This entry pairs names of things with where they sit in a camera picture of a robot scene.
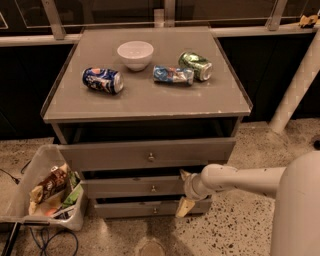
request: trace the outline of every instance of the snack wrapper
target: snack wrapper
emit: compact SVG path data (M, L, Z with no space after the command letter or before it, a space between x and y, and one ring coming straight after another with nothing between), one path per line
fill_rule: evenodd
M68 179L68 166L54 166L51 173L30 192L29 214L33 215L38 204L46 201L53 195L66 188Z

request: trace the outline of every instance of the speckled floor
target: speckled floor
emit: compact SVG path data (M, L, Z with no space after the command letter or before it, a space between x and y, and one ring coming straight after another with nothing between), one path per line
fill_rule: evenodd
M237 144L228 162L236 168L287 166L298 156L314 150L320 135L320 119L290 121L281 134L273 133L265 122L241 124ZM52 139L0 142L0 168L21 177L20 169L37 148ZM0 204L15 189L11 179L0 173ZM270 251L274 200L243 191L221 192L213 196L211 210L200 217L176 219L153 217L107 221L98 218L89 203L80 232L77 255L138 255L154 241L166 255L267 256ZM50 235L57 230L50 229ZM0 251L7 234L0 234ZM65 234L50 243L49 255L72 255L75 242ZM22 227L12 255L38 255L30 230Z

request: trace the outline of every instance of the black wall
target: black wall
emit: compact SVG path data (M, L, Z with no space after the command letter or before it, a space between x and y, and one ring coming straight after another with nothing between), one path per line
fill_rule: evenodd
M54 136L40 110L71 48L0 47L0 139Z
M253 103L245 122L271 120L313 37L299 34L219 39Z

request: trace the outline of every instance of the white pipe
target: white pipe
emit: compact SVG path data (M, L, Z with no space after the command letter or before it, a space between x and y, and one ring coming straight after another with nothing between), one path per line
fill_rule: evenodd
M320 31L318 29L272 120L270 128L281 133L320 70Z

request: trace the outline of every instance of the white robot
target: white robot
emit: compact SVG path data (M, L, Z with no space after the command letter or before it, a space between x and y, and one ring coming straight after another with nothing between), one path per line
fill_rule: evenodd
M320 152L313 151L288 167L237 170L216 164L200 174L181 170L186 197L177 217L217 191L241 189L275 199L271 255L320 255Z

